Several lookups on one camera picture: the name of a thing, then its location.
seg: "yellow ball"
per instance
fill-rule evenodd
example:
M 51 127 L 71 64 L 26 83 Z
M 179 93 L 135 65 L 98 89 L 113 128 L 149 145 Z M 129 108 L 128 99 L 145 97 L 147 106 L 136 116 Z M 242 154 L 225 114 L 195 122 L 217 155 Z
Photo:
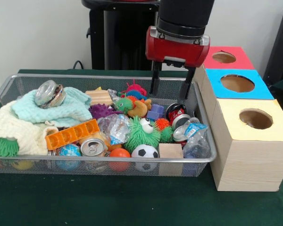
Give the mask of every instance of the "yellow ball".
M 33 167 L 33 162 L 29 160 L 16 160 L 11 166 L 18 170 L 29 170 Z

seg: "wire mesh basket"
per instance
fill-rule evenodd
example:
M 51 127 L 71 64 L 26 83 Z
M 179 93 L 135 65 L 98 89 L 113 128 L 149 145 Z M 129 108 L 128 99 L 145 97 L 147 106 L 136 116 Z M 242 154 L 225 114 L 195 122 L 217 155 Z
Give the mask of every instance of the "wire mesh basket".
M 9 77 L 0 88 L 0 108 L 37 89 L 49 79 L 82 92 L 94 90 L 99 86 L 102 89 L 126 90 L 126 83 L 131 84 L 133 79 L 146 90 L 149 90 L 151 85 L 151 78 L 148 77 L 17 74 Z M 183 81 L 183 78 L 161 78 L 158 94 L 155 97 L 148 96 L 154 104 L 163 105 L 165 108 L 172 103 L 185 104 L 189 115 L 194 115 L 195 112 L 200 121 L 208 125 L 197 83 L 192 83 L 186 100 L 179 99 Z M 205 159 L 19 155 L 0 157 L 0 173 L 197 177 L 206 164 L 216 157 L 216 147 L 210 128 L 207 130 L 206 139 L 210 153 Z

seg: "cream knit blanket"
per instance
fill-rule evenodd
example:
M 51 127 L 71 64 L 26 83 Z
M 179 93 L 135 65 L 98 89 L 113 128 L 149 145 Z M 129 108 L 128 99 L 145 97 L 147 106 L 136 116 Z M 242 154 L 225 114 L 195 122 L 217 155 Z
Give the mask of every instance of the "cream knit blanket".
M 0 108 L 0 138 L 16 139 L 19 145 L 18 154 L 47 155 L 45 136 L 58 132 L 58 128 L 18 119 L 11 109 L 15 102 Z

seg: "stacked wooden boxes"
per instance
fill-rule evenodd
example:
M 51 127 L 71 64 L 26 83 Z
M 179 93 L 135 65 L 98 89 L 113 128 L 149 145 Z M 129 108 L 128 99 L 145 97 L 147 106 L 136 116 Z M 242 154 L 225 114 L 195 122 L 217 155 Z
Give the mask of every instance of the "stacked wooden boxes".
M 240 47 L 211 47 L 195 74 L 218 156 L 218 191 L 277 191 L 283 179 L 283 111 Z

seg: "red box top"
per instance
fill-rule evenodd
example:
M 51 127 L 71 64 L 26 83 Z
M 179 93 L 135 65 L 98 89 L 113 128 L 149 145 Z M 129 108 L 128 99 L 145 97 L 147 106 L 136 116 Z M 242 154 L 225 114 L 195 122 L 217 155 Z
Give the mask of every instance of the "red box top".
M 254 69 L 241 47 L 212 46 L 204 61 L 208 69 Z

